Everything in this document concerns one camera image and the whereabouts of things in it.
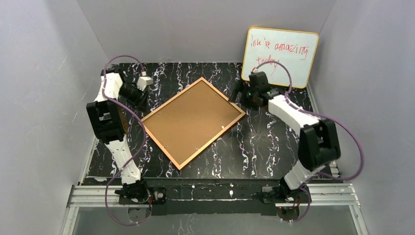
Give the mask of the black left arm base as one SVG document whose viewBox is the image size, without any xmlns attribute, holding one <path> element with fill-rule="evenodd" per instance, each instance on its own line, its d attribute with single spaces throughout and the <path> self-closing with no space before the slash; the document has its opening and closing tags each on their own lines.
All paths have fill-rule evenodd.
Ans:
<svg viewBox="0 0 415 235">
<path fill-rule="evenodd" d="M 164 187 L 150 187 L 131 196 L 123 195 L 122 190 L 116 190 L 120 205 L 162 205 L 166 203 L 167 191 Z"/>
</svg>

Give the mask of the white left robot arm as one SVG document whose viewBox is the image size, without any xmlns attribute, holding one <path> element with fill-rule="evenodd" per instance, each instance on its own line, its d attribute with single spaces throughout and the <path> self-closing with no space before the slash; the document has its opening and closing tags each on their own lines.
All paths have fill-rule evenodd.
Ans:
<svg viewBox="0 0 415 235">
<path fill-rule="evenodd" d="M 125 81 L 120 66 L 101 71 L 101 85 L 93 102 L 87 103 L 86 110 L 97 139 L 110 150 L 120 171 L 121 182 L 132 185 L 141 180 L 141 171 L 131 159 L 127 143 L 128 121 L 122 107 L 115 103 L 121 96 L 134 108 L 147 109 L 150 77 L 144 76 L 137 83 Z"/>
</svg>

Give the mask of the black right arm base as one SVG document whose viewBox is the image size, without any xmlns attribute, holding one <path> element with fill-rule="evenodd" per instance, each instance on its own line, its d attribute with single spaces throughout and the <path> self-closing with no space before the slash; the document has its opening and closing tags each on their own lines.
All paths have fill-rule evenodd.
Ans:
<svg viewBox="0 0 415 235">
<path fill-rule="evenodd" d="M 283 187 L 263 187 L 259 192 L 259 199 L 265 204 L 287 203 L 289 206 L 298 206 L 300 203 L 308 202 L 308 186 L 294 190 L 285 190 Z"/>
</svg>

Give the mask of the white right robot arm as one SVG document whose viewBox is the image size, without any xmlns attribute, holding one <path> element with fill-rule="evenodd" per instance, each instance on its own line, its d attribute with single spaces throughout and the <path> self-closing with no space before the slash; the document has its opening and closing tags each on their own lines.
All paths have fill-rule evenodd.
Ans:
<svg viewBox="0 0 415 235">
<path fill-rule="evenodd" d="M 286 193 L 302 187 L 311 177 L 341 156 L 336 124 L 304 113 L 284 94 L 273 89 L 264 72 L 253 72 L 248 81 L 239 79 L 229 98 L 248 109 L 266 107 L 268 112 L 291 127 L 299 137 L 298 160 L 280 180 Z"/>
</svg>

